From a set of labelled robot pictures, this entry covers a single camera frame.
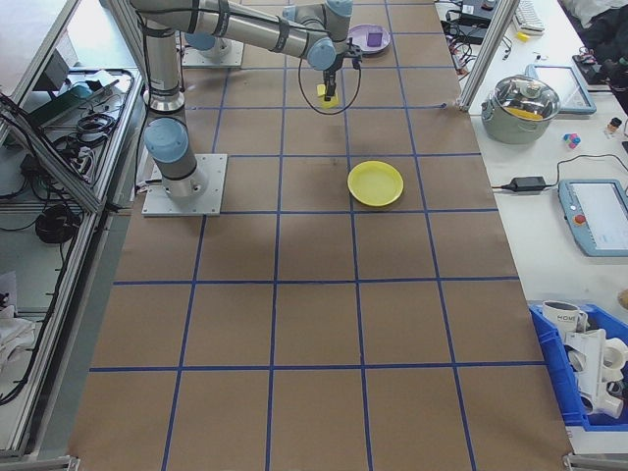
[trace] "yellow object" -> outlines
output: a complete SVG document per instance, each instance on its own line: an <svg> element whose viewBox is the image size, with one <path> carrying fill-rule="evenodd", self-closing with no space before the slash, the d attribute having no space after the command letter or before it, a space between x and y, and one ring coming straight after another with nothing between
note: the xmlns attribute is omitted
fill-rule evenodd
<svg viewBox="0 0 628 471"><path fill-rule="evenodd" d="M517 39L519 39L522 42L528 42L528 39L530 39L530 36L528 34L521 31L517 32L515 36L517 37Z"/></svg>
<svg viewBox="0 0 628 471"><path fill-rule="evenodd" d="M530 120L530 121L542 121L543 120L543 116L537 115L536 113L532 113L531 111L520 110L519 108L512 108L510 106L506 106L505 109L511 115L518 116L519 118L523 118L524 120Z"/></svg>
<svg viewBox="0 0 628 471"><path fill-rule="evenodd" d="M323 85L322 83L316 85L316 95L318 96L318 101L321 104L321 108L325 110L328 108L334 108L340 103L337 93L334 94L330 101L325 101L325 85Z"/></svg>
<svg viewBox="0 0 628 471"><path fill-rule="evenodd" d="M377 160L353 167L346 182L353 197L368 206L386 206L403 192L403 178L399 171Z"/></svg>

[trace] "robotic arm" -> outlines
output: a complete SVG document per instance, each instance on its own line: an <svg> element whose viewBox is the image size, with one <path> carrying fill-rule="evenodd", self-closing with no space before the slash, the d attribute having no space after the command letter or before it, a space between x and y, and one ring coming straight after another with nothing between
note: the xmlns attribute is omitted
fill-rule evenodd
<svg viewBox="0 0 628 471"><path fill-rule="evenodd" d="M288 6L284 17L275 17L228 0L130 0L145 20L147 54L151 64L151 86L161 88L160 79L173 84L172 44L166 39L174 30L211 34L263 47L272 52L307 60L309 65L324 71L325 99L336 92L336 71L345 58L359 61L361 52L347 38L352 0L327 0L325 4ZM167 78L156 78L155 73Z"/></svg>
<svg viewBox="0 0 628 471"><path fill-rule="evenodd" d="M307 60L323 72L324 100L336 94L336 72L345 58L359 68L360 48L347 37L352 0L288 6L283 18L229 0L128 0L139 16L150 80L150 124L144 140L172 197L201 193L206 179L197 169L184 126L175 31L225 37Z"/></svg>

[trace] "power adapter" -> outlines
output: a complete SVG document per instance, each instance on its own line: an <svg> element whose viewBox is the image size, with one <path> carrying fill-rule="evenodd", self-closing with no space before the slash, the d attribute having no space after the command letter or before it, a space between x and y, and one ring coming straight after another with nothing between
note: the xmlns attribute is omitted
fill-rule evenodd
<svg viewBox="0 0 628 471"><path fill-rule="evenodd" d="M514 191L515 193L543 191L549 185L543 177L515 177L508 184L498 186L501 189Z"/></svg>
<svg viewBox="0 0 628 471"><path fill-rule="evenodd" d="M43 173L43 169L37 159L35 159L31 154L27 154L20 164L20 172L27 179L31 179L36 177L37 175L41 175Z"/></svg>

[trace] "table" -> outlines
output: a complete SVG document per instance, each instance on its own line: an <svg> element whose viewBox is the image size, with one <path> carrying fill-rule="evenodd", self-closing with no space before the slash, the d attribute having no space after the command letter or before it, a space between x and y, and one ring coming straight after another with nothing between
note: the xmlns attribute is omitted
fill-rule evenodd
<svg viewBox="0 0 628 471"><path fill-rule="evenodd" d="M557 1L534 0L534 5L546 25L545 34L522 42L515 38L511 26L507 36L513 40L512 52L503 60L500 53L503 47L499 48L469 110L491 185L527 176L543 176L546 182L554 183L556 163L578 154L611 153L624 161L627 157L621 142L628 137L621 129L615 134L604 132L612 118L626 121L610 92L593 94L598 107L594 115L558 115L531 144L504 144L487 135L480 117L481 104L498 81L522 74L539 55L542 59L538 62L542 64L569 65L571 56L582 45ZM562 140L566 133L572 132L582 138L573 150ZM628 184L628 174L613 158L581 158L561 165L560 177L617 179L624 187ZM617 302L617 294L628 288L628 258L584 255L565 224L556 187L536 195L496 191L496 201L529 302L544 299L590 302L624 322L628 320L628 311ZM587 434L578 427L568 427L568 433L577 453L628 451L625 434Z"/></svg>

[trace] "pot handle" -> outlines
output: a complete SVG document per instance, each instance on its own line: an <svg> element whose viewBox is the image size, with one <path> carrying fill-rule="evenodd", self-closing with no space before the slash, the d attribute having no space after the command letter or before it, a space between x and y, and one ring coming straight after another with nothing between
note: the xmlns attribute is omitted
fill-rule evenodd
<svg viewBox="0 0 628 471"><path fill-rule="evenodd" d="M489 106L489 100L482 102L482 119L490 121L493 118L493 106Z"/></svg>
<svg viewBox="0 0 628 471"><path fill-rule="evenodd" d="M519 122L517 127L520 128L524 132L535 132L539 127L538 123L534 123L531 121Z"/></svg>

